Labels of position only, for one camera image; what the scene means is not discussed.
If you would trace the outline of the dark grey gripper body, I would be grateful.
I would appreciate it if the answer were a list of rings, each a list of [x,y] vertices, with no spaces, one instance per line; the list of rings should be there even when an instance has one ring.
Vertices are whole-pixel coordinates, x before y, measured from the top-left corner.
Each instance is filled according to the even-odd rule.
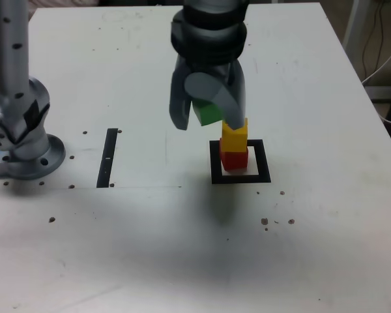
[[[224,65],[208,65],[204,63],[192,63],[190,65],[190,84],[199,85],[207,79],[208,76],[212,76],[222,83],[227,85],[232,83],[232,63],[226,63]]]

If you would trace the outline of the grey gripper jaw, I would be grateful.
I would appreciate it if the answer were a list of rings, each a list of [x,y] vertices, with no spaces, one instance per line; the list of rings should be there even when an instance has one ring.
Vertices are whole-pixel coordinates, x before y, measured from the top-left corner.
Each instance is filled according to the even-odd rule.
[[[169,114],[173,124],[179,130],[188,128],[192,98],[186,92],[185,82],[191,73],[192,69],[188,66],[186,59],[178,55],[171,78]]]
[[[227,85],[208,76],[199,85],[190,84],[190,75],[185,82],[186,92],[192,98],[194,112],[201,125],[224,121],[233,129],[244,126],[245,121],[245,82],[242,67],[238,61],[232,62],[232,83]]]

